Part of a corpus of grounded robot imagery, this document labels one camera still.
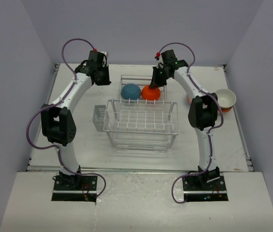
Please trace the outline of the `small orange plastic bowl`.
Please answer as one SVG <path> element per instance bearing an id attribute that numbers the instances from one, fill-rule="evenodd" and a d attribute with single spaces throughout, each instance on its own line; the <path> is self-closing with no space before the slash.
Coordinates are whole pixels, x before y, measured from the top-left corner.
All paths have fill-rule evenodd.
<path id="1" fill-rule="evenodd" d="M 145 86 L 141 91 L 141 96 L 144 100 L 157 101 L 161 96 L 159 88 L 151 89 L 149 85 Z"/>

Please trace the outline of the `blue plastic bowl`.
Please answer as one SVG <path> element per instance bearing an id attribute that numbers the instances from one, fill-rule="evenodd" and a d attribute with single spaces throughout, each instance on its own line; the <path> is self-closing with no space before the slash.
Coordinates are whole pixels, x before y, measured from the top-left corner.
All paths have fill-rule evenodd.
<path id="1" fill-rule="evenodd" d="M 122 87 L 121 96 L 123 99 L 137 100 L 141 96 L 141 89 L 138 85 L 129 83 Z"/>

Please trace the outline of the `pink floral ceramic bowl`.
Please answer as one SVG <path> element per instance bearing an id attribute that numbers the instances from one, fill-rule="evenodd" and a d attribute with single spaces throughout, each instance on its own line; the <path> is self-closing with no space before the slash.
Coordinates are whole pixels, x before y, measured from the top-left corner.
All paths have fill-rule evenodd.
<path id="1" fill-rule="evenodd" d="M 186 98 L 187 98 L 188 103 L 191 104 L 192 100 L 190 99 L 188 94 L 186 95 Z"/>

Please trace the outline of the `large orange ceramic bowl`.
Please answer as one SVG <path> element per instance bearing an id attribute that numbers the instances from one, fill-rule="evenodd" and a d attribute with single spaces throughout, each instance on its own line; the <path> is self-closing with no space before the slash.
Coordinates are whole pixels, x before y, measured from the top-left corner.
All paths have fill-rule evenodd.
<path id="1" fill-rule="evenodd" d="M 229 111 L 231 111 L 232 107 L 229 107 L 229 108 L 224 108 L 222 107 L 221 110 L 222 110 L 222 113 L 227 113 Z"/>

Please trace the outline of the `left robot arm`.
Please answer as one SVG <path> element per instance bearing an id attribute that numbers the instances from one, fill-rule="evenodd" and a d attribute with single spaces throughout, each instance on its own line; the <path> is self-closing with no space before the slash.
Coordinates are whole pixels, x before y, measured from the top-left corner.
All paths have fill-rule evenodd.
<path id="1" fill-rule="evenodd" d="M 76 160 L 73 140 L 76 124 L 73 111 L 79 100 L 92 85 L 107 86 L 109 79 L 108 52 L 90 51 L 87 60 L 73 72 L 73 79 L 53 105 L 44 104 L 41 112 L 42 134 L 55 148 L 60 162 L 60 174 L 66 177 L 65 184 L 72 190 L 82 185 L 82 173 Z"/>

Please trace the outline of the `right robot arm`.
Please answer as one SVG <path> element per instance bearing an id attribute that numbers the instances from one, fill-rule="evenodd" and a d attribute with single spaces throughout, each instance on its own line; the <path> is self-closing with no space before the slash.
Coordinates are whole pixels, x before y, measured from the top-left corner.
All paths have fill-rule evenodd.
<path id="1" fill-rule="evenodd" d="M 219 168 L 213 148 L 213 129 L 218 117 L 218 102 L 215 93 L 209 93 L 192 76 L 185 60 L 178 60 L 173 50 L 157 52 L 158 64 L 153 67 L 150 88 L 163 87 L 167 79 L 176 80 L 190 96 L 188 121 L 195 129 L 199 148 L 198 172 L 187 176 L 187 182 L 203 190 L 210 189 L 219 178 Z"/>

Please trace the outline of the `clear plastic cutlery holder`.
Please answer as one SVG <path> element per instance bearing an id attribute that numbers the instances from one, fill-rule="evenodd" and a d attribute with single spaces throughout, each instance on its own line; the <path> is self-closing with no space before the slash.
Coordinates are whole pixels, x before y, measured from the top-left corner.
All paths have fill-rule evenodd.
<path id="1" fill-rule="evenodd" d="M 95 105 L 94 107 L 92 122 L 97 132 L 104 131 L 105 110 L 106 110 L 106 105 Z"/>

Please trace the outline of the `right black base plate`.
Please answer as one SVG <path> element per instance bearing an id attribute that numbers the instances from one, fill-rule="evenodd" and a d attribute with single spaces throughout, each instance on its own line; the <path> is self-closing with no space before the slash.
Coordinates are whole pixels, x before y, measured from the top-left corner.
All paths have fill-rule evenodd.
<path id="1" fill-rule="evenodd" d="M 228 201 L 225 179 L 218 170 L 185 176 L 182 178 L 182 186 L 185 203 Z"/>

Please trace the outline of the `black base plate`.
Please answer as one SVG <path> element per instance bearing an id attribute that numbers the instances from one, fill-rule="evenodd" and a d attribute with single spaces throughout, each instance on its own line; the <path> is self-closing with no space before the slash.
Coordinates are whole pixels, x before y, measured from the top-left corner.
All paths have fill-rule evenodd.
<path id="1" fill-rule="evenodd" d="M 185 176 L 182 178 L 182 186 L 185 203 L 228 201 L 225 179 L 218 170 Z"/>
<path id="2" fill-rule="evenodd" d="M 54 176 L 52 201 L 92 202 L 97 200 L 97 176 Z"/>

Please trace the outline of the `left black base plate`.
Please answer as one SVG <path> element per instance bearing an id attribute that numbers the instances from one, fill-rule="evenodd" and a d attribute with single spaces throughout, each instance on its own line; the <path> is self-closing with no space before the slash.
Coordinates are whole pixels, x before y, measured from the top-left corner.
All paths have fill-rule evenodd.
<path id="1" fill-rule="evenodd" d="M 97 176 L 54 176 L 52 201 L 92 202 L 97 200 Z"/>

